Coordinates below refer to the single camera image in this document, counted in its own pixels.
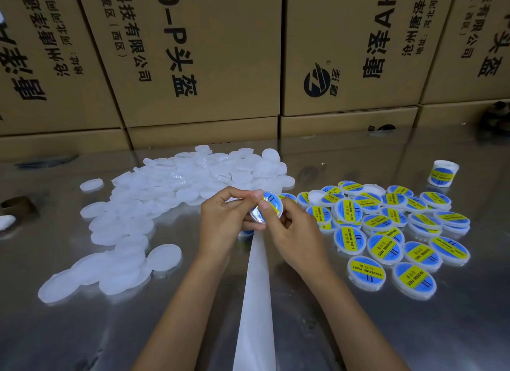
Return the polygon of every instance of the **person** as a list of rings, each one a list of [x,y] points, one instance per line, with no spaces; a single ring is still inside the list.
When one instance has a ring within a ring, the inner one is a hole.
[[[202,203],[197,256],[132,371],[194,370],[216,289],[239,232],[266,227],[281,256],[321,305],[347,369],[409,371],[333,271],[315,218],[289,198],[283,200],[284,214],[278,218],[263,194],[226,187]],[[227,202],[232,197],[240,200]],[[266,224],[248,214],[257,205]]]

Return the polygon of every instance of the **cardboard box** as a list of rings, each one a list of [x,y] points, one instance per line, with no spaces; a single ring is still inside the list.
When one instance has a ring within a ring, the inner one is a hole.
[[[287,0],[285,116],[417,104],[451,0]]]
[[[279,114],[282,0],[81,0],[128,127]]]
[[[2,15],[0,135],[122,127],[77,0],[2,0]]]
[[[420,100],[510,98],[508,0],[454,0]]]
[[[410,128],[417,107],[372,110],[349,113],[316,114],[299,117],[281,117],[280,136],[312,136],[328,133],[364,132],[383,129]]]
[[[24,161],[44,156],[129,150],[123,129],[83,130],[80,132],[0,137],[0,160]]]
[[[278,136],[277,130],[277,117],[128,129],[134,149],[153,149],[181,145],[252,140],[276,141]]]
[[[416,117],[417,127],[449,124],[477,124],[482,114],[494,103],[510,99],[494,99],[488,101],[471,101],[468,103],[432,103],[420,105]]]

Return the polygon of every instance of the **white paper strip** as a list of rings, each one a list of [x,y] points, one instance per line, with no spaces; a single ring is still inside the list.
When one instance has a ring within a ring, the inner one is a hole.
[[[264,234],[255,231],[246,273],[233,371],[276,371],[269,269]]]

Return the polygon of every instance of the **stainless steel table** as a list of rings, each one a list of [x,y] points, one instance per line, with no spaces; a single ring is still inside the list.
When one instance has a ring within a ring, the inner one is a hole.
[[[346,179],[383,187],[400,184],[421,192],[434,160],[458,162],[460,171],[447,194],[453,209],[472,221],[471,231],[461,239],[472,257],[464,267],[443,265],[434,274],[438,289],[431,300],[412,300],[391,281],[375,293],[359,290],[346,278],[347,259],[336,252],[332,238],[325,236],[324,243],[337,273],[413,370],[509,367],[510,146],[505,139],[477,140],[472,128],[455,126],[211,147],[229,151],[242,146],[257,152],[278,146],[288,174],[296,177],[290,190],[294,194]],[[24,194],[38,208],[38,216],[12,233],[0,234],[2,371],[129,369],[196,254],[197,206],[181,205],[156,220],[150,247],[179,245],[183,260],[177,268],[115,297],[104,296],[92,285],[48,306],[37,299],[37,291],[52,274],[105,250],[90,242],[88,224],[79,211],[107,200],[109,180],[144,157],[169,157],[187,149],[83,155],[40,170],[0,164],[0,200]],[[92,178],[104,179],[106,187],[83,194],[80,183]],[[278,369],[343,369],[315,298],[283,262],[270,235],[265,237]],[[232,369],[248,257],[249,243],[237,243],[215,298],[198,370]]]

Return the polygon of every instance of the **forearm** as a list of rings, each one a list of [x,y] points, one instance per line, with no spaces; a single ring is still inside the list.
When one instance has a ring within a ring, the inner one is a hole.
[[[331,268],[303,279],[321,305],[349,371],[409,371]]]
[[[132,371],[192,371],[224,265],[197,258]]]

